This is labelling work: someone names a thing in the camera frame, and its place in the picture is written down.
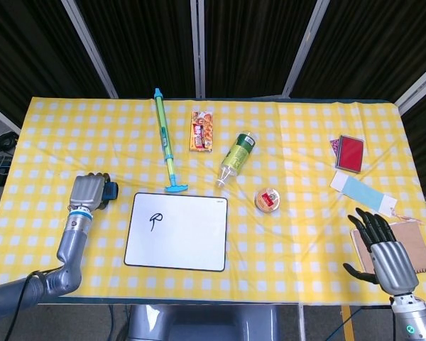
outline black marker drawing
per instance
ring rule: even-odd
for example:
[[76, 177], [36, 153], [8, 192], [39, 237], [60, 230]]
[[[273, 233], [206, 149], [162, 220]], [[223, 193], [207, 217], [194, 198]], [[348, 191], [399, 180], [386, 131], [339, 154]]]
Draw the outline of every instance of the black marker drawing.
[[150, 222], [153, 222], [153, 225], [151, 225], [151, 231], [153, 231], [153, 228], [155, 227], [155, 220], [158, 220], [160, 222], [161, 220], [163, 220], [163, 215], [160, 213], [155, 213], [151, 216], [149, 220]]

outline robotic hand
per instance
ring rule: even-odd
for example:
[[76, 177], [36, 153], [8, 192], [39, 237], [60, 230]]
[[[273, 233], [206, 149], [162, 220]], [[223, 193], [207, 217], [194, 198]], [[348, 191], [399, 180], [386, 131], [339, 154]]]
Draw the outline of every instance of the robotic hand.
[[405, 340], [426, 340], [426, 305], [413, 291], [419, 284], [404, 246], [396, 241], [390, 225], [380, 216], [356, 208], [363, 222], [349, 215], [360, 232], [376, 274], [361, 273], [350, 264], [343, 266], [353, 277], [380, 284], [391, 295], [391, 308]]
[[53, 270], [34, 271], [27, 278], [0, 285], [0, 318], [76, 290], [82, 279], [80, 262], [90, 226], [92, 212], [104, 209], [118, 195], [118, 185], [108, 174], [77, 176], [74, 182], [70, 211], [57, 258], [63, 266]]

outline table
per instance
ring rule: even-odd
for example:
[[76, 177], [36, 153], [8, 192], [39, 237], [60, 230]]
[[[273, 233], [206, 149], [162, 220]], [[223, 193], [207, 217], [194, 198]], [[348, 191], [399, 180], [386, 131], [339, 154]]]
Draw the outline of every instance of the table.
[[[57, 302], [388, 303], [379, 287], [342, 268], [345, 261], [360, 268], [346, 218], [356, 203], [329, 187], [336, 171], [329, 140], [365, 141], [356, 177], [398, 198], [398, 213], [422, 220], [426, 242], [426, 204], [395, 105], [165, 100], [165, 108], [179, 182], [188, 194], [229, 199], [225, 271], [124, 265], [134, 193], [168, 184], [152, 99], [33, 98], [0, 203], [0, 283], [60, 265], [75, 176], [102, 171], [119, 183], [119, 198], [94, 213], [82, 284]], [[192, 110], [214, 113], [211, 153], [188, 152]], [[247, 129], [257, 135], [250, 159], [215, 189], [221, 160]], [[271, 215], [253, 204], [266, 186], [282, 197]], [[426, 274], [419, 278], [415, 293], [426, 300]]]

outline brown notebook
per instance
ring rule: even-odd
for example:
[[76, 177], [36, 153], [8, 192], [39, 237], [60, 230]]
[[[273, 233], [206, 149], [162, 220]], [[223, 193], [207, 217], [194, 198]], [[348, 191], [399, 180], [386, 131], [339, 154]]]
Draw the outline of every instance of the brown notebook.
[[[396, 240], [401, 242], [407, 251], [413, 268], [417, 274], [426, 272], [426, 244], [423, 241], [417, 222], [398, 222], [391, 225]], [[359, 255], [361, 267], [365, 272], [374, 273], [371, 256], [361, 239], [360, 232], [354, 229], [350, 233]]]

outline whiteboard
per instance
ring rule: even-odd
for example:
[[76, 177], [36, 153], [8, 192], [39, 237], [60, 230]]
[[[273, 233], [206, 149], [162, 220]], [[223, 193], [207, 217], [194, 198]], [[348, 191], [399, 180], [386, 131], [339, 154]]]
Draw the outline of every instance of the whiteboard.
[[124, 262], [223, 271], [227, 199], [136, 193]]

